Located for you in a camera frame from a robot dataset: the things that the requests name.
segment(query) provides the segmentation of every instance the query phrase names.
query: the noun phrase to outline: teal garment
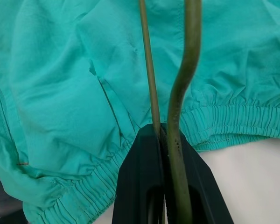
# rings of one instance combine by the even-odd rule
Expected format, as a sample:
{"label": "teal garment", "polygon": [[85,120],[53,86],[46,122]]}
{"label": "teal garment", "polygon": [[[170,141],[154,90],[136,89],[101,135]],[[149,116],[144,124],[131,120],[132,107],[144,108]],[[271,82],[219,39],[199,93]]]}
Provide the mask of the teal garment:
{"label": "teal garment", "polygon": [[[146,0],[161,122],[183,0]],[[280,138],[280,0],[204,0],[180,127],[197,151]],[[137,0],[0,0],[0,179],[32,224],[93,222],[151,123]]]}

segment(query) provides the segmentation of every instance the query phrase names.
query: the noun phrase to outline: teal jacket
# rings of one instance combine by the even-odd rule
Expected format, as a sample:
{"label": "teal jacket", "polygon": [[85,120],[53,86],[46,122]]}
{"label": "teal jacket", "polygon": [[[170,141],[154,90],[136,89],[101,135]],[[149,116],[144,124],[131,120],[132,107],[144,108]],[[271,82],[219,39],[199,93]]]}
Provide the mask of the teal jacket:
{"label": "teal jacket", "polygon": [[[146,0],[161,122],[183,0]],[[181,130],[197,151],[280,138],[280,0],[204,0]],[[151,123],[136,0],[0,0],[0,179],[32,224],[93,222]]]}

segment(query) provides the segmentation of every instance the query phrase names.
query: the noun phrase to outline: teal fabric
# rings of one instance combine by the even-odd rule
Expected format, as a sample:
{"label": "teal fabric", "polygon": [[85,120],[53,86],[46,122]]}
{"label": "teal fabric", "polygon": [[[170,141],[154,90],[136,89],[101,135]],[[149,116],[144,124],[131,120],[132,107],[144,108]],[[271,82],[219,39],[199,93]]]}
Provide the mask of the teal fabric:
{"label": "teal fabric", "polygon": [[[161,121],[183,0],[146,0]],[[151,123],[138,1],[0,0],[0,179],[32,224],[93,222]],[[181,130],[197,151],[280,138],[280,0],[204,0]]]}

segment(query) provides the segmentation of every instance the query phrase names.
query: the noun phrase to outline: white surface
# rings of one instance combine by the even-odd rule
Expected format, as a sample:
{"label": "white surface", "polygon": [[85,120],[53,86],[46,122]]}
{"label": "white surface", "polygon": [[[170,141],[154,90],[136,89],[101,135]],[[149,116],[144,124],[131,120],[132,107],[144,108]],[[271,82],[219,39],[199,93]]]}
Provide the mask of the white surface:
{"label": "white surface", "polygon": [[[235,224],[280,224],[280,140],[201,154]],[[94,224],[112,223],[111,206]]]}

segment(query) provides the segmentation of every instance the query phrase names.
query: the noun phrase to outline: gathered elastic hem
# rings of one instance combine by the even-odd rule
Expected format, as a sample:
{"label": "gathered elastic hem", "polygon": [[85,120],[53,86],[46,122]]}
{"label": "gathered elastic hem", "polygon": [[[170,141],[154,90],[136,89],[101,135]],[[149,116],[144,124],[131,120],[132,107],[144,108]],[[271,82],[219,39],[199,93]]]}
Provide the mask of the gathered elastic hem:
{"label": "gathered elastic hem", "polygon": [[[267,137],[280,138],[280,108],[248,105],[205,106],[182,113],[181,129],[197,151],[209,151]],[[91,175],[62,186],[65,193],[33,223],[94,222],[114,201],[125,144]]]}

